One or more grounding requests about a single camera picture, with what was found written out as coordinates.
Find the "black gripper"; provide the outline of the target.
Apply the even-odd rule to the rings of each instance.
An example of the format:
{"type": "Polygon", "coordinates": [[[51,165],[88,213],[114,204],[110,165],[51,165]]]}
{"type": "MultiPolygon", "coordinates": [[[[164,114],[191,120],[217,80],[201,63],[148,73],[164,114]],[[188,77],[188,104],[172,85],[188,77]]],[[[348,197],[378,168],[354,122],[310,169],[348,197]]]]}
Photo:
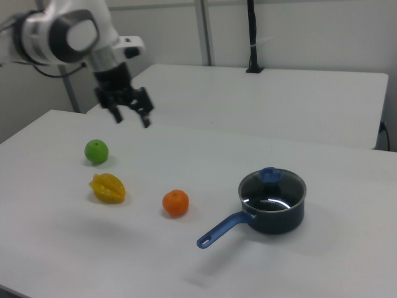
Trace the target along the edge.
{"type": "Polygon", "coordinates": [[[131,74],[125,62],[107,71],[94,73],[97,87],[94,93],[99,105],[107,109],[114,117],[116,123],[123,120],[118,105],[130,106],[141,119],[144,128],[151,125],[150,113],[154,105],[144,87],[133,89],[131,74]]]}

